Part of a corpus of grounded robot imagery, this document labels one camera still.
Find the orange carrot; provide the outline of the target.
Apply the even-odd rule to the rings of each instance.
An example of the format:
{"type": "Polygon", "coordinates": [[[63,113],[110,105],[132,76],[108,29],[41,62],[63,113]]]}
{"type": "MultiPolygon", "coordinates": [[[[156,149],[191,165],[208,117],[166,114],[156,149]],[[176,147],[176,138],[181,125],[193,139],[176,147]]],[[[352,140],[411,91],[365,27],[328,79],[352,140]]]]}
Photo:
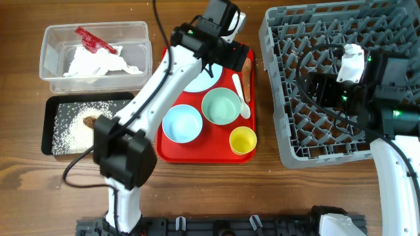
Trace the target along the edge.
{"type": "Polygon", "coordinates": [[[244,98],[247,103],[251,101],[251,70],[252,61],[249,58],[246,58],[241,70],[241,75],[244,98]]]}

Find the green bowl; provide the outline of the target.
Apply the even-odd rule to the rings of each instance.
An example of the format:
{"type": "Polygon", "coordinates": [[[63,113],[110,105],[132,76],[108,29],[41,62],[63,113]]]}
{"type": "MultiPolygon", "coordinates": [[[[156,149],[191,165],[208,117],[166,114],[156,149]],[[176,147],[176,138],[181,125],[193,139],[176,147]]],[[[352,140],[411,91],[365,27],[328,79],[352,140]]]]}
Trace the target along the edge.
{"type": "Polygon", "coordinates": [[[214,88],[206,93],[201,102],[204,117],[215,125],[228,125],[240,115],[241,102],[229,88],[214,88]]]}

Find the light blue bowl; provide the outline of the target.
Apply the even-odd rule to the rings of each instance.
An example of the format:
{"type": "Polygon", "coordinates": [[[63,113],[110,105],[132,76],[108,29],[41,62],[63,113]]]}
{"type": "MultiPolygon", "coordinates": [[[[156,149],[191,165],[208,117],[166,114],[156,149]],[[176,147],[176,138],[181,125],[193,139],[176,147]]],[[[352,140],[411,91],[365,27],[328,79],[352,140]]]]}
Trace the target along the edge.
{"type": "Polygon", "coordinates": [[[195,140],[203,128],[199,111],[187,104],[173,106],[165,115],[162,129],[172,142],[185,144],[195,140]]]}

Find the yellow cup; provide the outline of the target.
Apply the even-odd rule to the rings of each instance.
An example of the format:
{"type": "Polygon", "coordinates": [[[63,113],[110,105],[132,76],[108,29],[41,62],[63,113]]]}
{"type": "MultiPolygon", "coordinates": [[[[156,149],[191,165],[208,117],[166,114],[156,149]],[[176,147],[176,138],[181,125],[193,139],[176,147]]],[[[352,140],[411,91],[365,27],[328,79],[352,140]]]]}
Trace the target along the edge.
{"type": "Polygon", "coordinates": [[[237,127],[230,133],[229,144],[233,153],[245,155],[255,149],[257,135],[249,127],[237,127]]]}

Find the red snack wrapper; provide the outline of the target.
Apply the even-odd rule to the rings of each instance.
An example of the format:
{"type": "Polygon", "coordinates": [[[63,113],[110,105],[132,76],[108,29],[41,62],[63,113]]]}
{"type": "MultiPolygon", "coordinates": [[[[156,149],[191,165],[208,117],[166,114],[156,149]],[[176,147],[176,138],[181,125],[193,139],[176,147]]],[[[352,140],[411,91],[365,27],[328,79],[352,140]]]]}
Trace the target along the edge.
{"type": "Polygon", "coordinates": [[[117,49],[107,44],[102,39],[96,37],[82,27],[78,27],[75,33],[81,36],[82,45],[91,53],[96,53],[99,49],[106,49],[111,54],[117,54],[117,49]]]}

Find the white tissue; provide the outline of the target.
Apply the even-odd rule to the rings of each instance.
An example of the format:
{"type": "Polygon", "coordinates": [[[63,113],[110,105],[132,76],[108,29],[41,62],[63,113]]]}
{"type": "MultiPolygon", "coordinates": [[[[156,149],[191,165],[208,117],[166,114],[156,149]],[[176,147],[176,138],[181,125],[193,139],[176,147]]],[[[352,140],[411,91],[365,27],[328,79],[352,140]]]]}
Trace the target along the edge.
{"type": "Polygon", "coordinates": [[[143,71],[136,66],[130,66],[121,56],[122,46],[116,46],[117,54],[112,54],[107,49],[98,49],[95,53],[85,47],[77,47],[69,70],[64,77],[99,77],[109,71],[124,71],[128,74],[141,74],[143,71]]]}

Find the brown food scrap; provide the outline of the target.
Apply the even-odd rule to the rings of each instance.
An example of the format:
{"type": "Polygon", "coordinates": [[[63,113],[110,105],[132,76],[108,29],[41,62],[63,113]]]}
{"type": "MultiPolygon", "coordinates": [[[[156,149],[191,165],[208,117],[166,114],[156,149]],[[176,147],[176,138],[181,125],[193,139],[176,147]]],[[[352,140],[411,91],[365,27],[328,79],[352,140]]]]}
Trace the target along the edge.
{"type": "Polygon", "coordinates": [[[90,129],[94,129],[96,120],[96,117],[88,116],[83,119],[83,124],[90,129]]]}

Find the white rice pile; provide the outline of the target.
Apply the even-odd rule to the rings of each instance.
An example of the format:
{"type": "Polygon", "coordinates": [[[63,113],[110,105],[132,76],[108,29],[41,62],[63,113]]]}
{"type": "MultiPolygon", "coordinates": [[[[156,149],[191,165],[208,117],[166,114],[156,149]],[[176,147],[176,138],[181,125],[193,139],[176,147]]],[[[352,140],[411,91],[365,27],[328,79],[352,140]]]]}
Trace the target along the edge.
{"type": "Polygon", "coordinates": [[[84,152],[93,145],[93,129],[86,127],[83,119],[88,116],[99,118],[101,115],[111,119],[128,103],[128,100],[106,100],[59,104],[54,118],[52,154],[84,152]]]}

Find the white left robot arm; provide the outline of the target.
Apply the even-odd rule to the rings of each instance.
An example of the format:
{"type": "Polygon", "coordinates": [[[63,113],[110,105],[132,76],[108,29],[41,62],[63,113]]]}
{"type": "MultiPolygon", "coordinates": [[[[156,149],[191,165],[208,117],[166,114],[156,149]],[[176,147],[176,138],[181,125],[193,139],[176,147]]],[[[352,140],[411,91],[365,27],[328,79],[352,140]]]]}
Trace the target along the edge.
{"type": "Polygon", "coordinates": [[[140,231],[140,188],[151,176],[157,157],[152,140],[185,87],[210,64],[241,71],[249,47],[235,41],[238,24],[183,23],[172,32],[159,67],[144,88],[115,117],[94,125],[93,160],[110,189],[104,229],[110,235],[140,231]]]}

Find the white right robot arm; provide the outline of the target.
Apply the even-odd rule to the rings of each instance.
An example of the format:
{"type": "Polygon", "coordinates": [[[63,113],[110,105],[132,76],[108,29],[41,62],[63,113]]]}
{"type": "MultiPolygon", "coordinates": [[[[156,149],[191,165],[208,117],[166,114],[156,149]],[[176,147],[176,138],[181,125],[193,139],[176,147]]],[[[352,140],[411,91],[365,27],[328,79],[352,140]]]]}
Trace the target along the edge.
{"type": "Polygon", "coordinates": [[[419,106],[405,102],[409,58],[356,44],[325,44],[339,57],[337,74],[295,71],[304,102],[365,134],[379,179],[383,235],[419,234],[419,106]]]}

